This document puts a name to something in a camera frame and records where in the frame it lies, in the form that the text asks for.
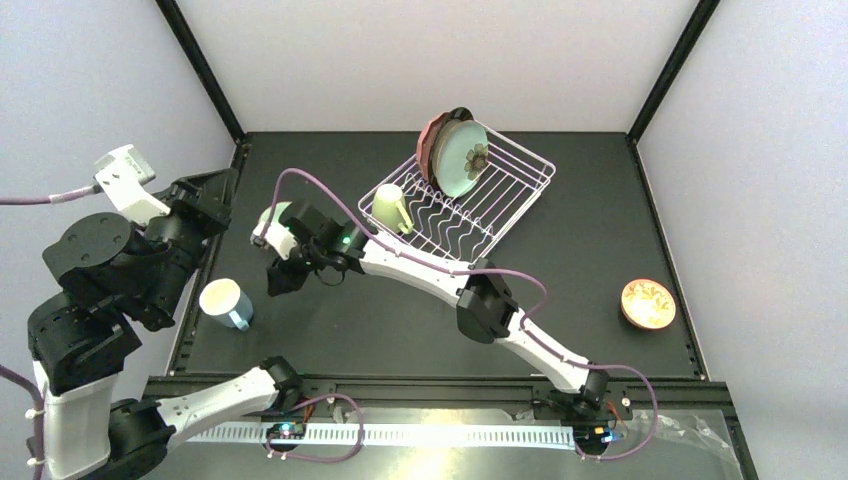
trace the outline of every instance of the white wire dish rack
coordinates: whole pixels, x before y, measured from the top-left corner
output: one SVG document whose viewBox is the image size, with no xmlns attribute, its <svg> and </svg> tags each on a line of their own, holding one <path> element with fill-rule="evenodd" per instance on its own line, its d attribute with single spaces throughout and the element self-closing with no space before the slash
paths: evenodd
<svg viewBox="0 0 848 480">
<path fill-rule="evenodd" d="M 413 154 L 359 200 L 359 211 L 372 225 L 424 252 L 468 263 L 488 255 L 536 202 L 556 167 L 481 125 L 489 137 L 488 164 L 471 192 L 453 199 L 436 190 L 421 175 Z M 409 234 L 395 234 L 371 216 L 374 192 L 386 183 L 403 189 L 415 222 Z"/>
</svg>

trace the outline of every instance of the red bowl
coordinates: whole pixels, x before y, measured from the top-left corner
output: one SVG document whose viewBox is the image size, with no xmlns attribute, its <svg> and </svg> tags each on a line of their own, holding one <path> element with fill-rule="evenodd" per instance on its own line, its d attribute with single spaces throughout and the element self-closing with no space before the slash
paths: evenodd
<svg viewBox="0 0 848 480">
<path fill-rule="evenodd" d="M 433 185 L 436 184 L 436 177 L 433 175 L 433 169 L 430 166 L 430 152 L 433 149 L 433 144 L 436 143 L 439 131 L 447 123 L 447 119 L 448 112 L 442 112 L 436 118 L 430 120 L 430 123 L 421 131 L 421 135 L 418 136 L 418 145 L 415 148 L 416 162 L 418 162 L 421 176 Z"/>
</svg>

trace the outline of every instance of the mug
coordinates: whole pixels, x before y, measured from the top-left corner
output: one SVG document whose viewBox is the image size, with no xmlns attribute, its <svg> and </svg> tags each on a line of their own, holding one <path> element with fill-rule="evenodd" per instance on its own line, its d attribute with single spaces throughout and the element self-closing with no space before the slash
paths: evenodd
<svg viewBox="0 0 848 480">
<path fill-rule="evenodd" d="M 395 184 L 386 183 L 377 188 L 371 215 L 394 233 L 412 233 L 412 219 L 406 212 L 406 199 L 403 190 Z"/>
<path fill-rule="evenodd" d="M 206 285 L 198 303 L 203 313 L 230 328 L 245 331 L 253 318 L 253 304 L 238 283 L 229 278 Z"/>
</svg>

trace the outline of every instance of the light gray wall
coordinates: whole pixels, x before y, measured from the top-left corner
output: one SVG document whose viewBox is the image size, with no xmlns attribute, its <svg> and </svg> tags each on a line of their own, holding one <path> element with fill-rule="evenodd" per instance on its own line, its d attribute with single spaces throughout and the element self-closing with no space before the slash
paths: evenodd
<svg viewBox="0 0 848 480">
<path fill-rule="evenodd" d="M 2 2 L 0 34 L 0 195 L 86 185 L 93 162 L 126 143 L 153 165 L 155 190 L 228 164 L 233 143 L 154 2 Z M 79 218 L 112 210 L 105 197 L 0 207 L 4 365 L 32 378 L 26 321 L 59 290 L 41 251 Z M 162 373 L 174 335 L 136 330 L 145 347 L 128 360 L 119 398 Z M 0 390 L 0 478 L 26 478 L 29 397 L 5 381 Z"/>
<path fill-rule="evenodd" d="M 696 0 L 182 0 L 247 131 L 626 131 Z"/>
<path fill-rule="evenodd" d="M 722 2 L 639 145 L 760 477 L 848 472 L 848 5 Z"/>
</svg>

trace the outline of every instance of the black tabletop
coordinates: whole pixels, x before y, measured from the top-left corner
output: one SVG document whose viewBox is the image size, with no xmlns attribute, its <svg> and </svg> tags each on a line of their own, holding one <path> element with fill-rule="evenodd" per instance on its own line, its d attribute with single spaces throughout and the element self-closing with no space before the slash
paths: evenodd
<svg viewBox="0 0 848 480">
<path fill-rule="evenodd" d="M 509 135 L 557 166 L 541 198 L 488 257 L 527 272 L 550 291 L 534 321 L 572 351 L 596 363 L 632 365 L 650 377 L 692 378 L 692 336 L 678 312 L 660 331 L 630 325 L 620 312 L 625 284 L 651 278 L 676 299 L 637 165 L 623 134 Z M 283 355 L 312 374 L 426 377 L 526 376 L 534 369 L 506 349 L 468 340 L 440 300 L 385 278 L 348 276 L 327 287 L 311 278 L 296 293 L 268 297 L 265 268 L 273 254 L 250 245 L 250 232 L 270 204 L 287 167 L 303 168 L 351 208 L 414 151 L 416 133 L 260 133 L 249 138 L 233 203 L 233 220 L 210 280 L 229 277 L 252 300 L 246 332 L 201 314 L 186 371 L 241 373 Z M 337 220 L 343 214 L 306 181 L 292 177 L 284 199 L 303 198 Z M 539 293 L 508 279 L 520 305 Z"/>
</svg>

